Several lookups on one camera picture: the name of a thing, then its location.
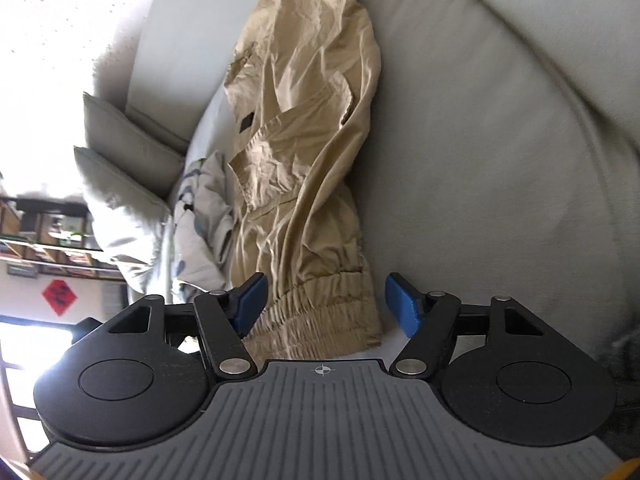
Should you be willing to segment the tan khaki trousers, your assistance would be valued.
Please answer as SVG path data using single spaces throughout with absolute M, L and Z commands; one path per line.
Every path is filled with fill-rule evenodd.
M 257 363 L 349 356 L 381 340 L 346 184 L 380 71 L 359 0 L 258 0 L 234 47 L 224 80 L 238 129 L 229 278 L 269 283 L 244 341 Z

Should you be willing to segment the red paper wall decoration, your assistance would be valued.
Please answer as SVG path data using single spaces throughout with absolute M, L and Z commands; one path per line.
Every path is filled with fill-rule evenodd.
M 59 278 L 50 281 L 43 289 L 41 296 L 58 318 L 63 316 L 78 299 L 66 281 Z

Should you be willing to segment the cluttered dark bookshelf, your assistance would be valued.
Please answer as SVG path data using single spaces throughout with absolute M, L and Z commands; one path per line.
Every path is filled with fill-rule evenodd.
M 27 276 L 40 274 L 122 282 L 93 235 L 88 207 L 80 203 L 1 199 L 1 261 Z

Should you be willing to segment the pale patterned cloth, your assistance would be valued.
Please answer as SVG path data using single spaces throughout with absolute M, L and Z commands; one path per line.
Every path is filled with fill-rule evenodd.
M 228 289 L 233 212 L 224 155 L 213 152 L 186 168 L 174 207 L 172 292 L 190 302 Z

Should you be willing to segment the light grey sofa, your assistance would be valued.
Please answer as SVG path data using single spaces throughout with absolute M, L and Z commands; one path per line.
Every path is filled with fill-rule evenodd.
M 397 272 L 467 304 L 511 296 L 615 378 L 637 378 L 639 0 L 359 2 L 381 71 L 346 184 L 375 347 Z M 121 112 L 184 157 L 172 218 L 186 168 L 218 151 L 234 225 L 224 80 L 257 3 L 153 1 Z

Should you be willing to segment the grey throw pillow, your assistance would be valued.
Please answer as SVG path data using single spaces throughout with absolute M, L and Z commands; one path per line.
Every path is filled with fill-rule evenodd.
M 86 145 L 74 148 L 96 244 L 131 289 L 170 297 L 174 219 L 166 200 L 184 157 L 86 93 Z

